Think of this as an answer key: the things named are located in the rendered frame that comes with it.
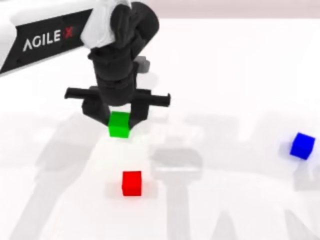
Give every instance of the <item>cube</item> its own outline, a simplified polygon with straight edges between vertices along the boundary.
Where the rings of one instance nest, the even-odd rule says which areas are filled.
[[[110,137],[115,138],[129,138],[130,127],[129,127],[130,114],[127,112],[113,111],[110,115],[108,127]]]
[[[314,137],[298,132],[296,135],[290,154],[303,160],[307,160],[314,148],[316,139]]]
[[[124,171],[122,173],[123,196],[142,195],[142,173],[141,171]]]

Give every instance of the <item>blue cube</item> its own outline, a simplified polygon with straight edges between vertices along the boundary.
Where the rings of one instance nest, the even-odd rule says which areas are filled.
[[[307,160],[314,148],[315,141],[314,137],[299,132],[293,141],[290,154]]]

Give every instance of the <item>green cube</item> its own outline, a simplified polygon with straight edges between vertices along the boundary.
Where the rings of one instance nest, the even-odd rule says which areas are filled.
[[[129,119],[130,113],[113,111],[108,123],[110,137],[129,138]]]

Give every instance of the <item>agile x logo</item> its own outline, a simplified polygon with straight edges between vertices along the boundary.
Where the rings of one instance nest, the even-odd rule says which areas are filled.
[[[73,26],[68,26],[65,29],[55,30],[52,32],[47,32],[42,35],[36,35],[32,40],[26,39],[23,52],[27,50],[33,50],[35,48],[40,48],[41,46],[51,45],[56,42],[60,42],[62,39],[68,39],[73,37]]]

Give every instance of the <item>white table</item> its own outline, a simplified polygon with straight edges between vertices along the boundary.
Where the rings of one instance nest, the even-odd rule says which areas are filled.
[[[319,42],[318,20],[161,20],[138,84],[172,105],[122,140],[63,98],[95,84],[87,49],[0,77],[0,239],[320,238],[320,145],[289,156],[320,137]]]

